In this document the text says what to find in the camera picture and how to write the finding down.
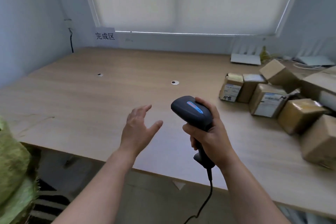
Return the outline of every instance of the left hand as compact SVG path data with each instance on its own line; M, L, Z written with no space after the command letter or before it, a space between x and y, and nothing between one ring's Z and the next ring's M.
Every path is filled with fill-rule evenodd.
M121 135L119 149L130 153L134 160L146 148L163 124L162 120L158 120L150 128L146 128L145 116L151 107L152 105L145 105L134 108L127 117L127 122Z

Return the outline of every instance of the forearm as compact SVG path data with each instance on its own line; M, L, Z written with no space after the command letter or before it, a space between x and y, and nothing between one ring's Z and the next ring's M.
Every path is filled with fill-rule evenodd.
M124 179L135 158L117 150L105 165L55 219L53 224L111 224L118 212Z
M221 167L238 223L289 223L236 153Z

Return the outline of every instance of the hand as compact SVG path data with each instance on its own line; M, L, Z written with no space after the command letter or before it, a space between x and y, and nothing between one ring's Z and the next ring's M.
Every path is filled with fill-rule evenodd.
M236 155L229 141L225 126L219 117L219 112L215 105L199 97L196 97L195 100L210 110L213 117L213 127L208 132L205 132L189 124L185 124L183 125L183 130L190 135L191 146L194 150L197 150L197 140L202 144L205 153L216 166L222 168L232 156Z
M132 110L127 117L126 125L121 135L119 149L135 158L146 148L156 132L162 127L163 121L158 120L150 128L145 126L146 112L152 105L145 105Z

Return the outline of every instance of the desk surface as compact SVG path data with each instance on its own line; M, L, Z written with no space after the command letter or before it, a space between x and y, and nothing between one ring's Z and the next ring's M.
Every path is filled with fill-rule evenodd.
M120 144L128 113L152 104L146 125L164 124L134 168L208 185L184 122L170 110L180 96L200 96L216 104L233 148L274 201L336 216L336 173L305 162L297 138L276 120L218 98L226 73L259 68L231 64L225 55L86 48L1 89L0 114L20 141L105 161ZM213 184L227 189L217 167Z

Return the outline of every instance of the black cable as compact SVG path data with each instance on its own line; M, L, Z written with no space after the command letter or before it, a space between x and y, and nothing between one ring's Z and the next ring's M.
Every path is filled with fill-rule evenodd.
M72 50L72 53L74 52L74 48L72 47L72 31L71 29L69 28L69 31L70 31L70 44L71 44L71 50Z
M197 219L202 211L202 209L204 208L204 206L207 204L207 202L209 201L211 195L212 195L212 172L211 172L211 169L207 169L207 172L208 172L208 178L209 178L209 181L210 181L210 194L209 196L207 197L207 199L204 201L203 205L201 206L201 208L198 210L198 213L197 215L192 215L190 216L183 224L186 224L188 221L190 221L192 218L195 218Z

